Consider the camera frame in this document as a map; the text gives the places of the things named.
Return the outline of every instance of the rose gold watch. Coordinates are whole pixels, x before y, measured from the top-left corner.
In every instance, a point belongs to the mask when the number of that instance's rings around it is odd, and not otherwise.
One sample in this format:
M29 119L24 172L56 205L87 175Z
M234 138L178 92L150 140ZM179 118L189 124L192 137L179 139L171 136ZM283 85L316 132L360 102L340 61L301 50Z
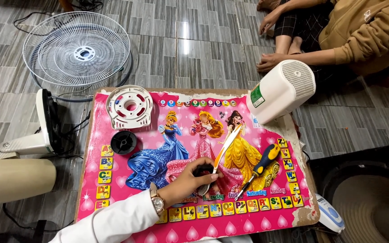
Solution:
M165 210L165 201L157 194L157 186L152 182L149 191L154 209L158 215L161 215Z

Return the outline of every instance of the green label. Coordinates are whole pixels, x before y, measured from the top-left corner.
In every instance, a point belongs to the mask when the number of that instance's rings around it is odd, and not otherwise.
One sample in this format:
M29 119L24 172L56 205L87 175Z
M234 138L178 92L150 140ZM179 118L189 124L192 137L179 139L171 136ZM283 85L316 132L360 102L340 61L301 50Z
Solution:
M259 88L259 83L256 85L254 89L251 90L250 99L255 108L257 108L263 102L265 102L265 99L262 97L261 90Z

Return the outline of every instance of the watch face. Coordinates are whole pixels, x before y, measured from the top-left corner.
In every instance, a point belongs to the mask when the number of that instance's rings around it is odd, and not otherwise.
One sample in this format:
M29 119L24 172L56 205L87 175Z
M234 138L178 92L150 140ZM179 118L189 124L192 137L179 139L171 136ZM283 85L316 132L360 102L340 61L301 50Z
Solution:
M154 209L156 210L156 212L160 212L163 209L164 205L163 200L161 198L154 197L151 199L151 201L153 201Z

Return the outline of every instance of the pink dress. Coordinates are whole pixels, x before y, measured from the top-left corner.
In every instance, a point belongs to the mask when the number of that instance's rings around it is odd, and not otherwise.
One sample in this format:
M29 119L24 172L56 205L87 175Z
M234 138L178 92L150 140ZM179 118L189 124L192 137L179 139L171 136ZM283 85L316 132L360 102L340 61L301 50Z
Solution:
M202 125L200 133L204 133L207 129L211 129L209 125ZM213 148L211 146L211 141L207 138L206 135L199 133L199 140L196 143L194 152L186 160L172 160L167 164L166 180L170 183L174 181L186 165L198 158L209 157L213 160L216 158ZM243 176L239 169L237 168L225 168L222 163L219 164L219 170L223 173L223 178L217 179L217 185L219 187L219 192L216 193L213 189L209 190L210 195L215 194L227 194L229 192L238 192L241 188Z

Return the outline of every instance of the screwdriver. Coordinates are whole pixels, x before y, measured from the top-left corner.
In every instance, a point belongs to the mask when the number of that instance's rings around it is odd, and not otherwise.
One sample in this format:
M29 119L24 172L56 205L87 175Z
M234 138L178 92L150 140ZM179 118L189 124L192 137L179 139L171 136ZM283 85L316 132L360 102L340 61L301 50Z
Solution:
M253 173L252 173L250 180L242 187L241 191L238 193L238 196L236 196L236 198L235 198L235 202L238 201L238 198L249 187L251 181L255 177L262 175L262 173L265 171L265 168L274 162L274 159L277 158L279 152L280 152L280 147L277 144L270 144L265 149L264 153L262 154L261 160L253 168Z

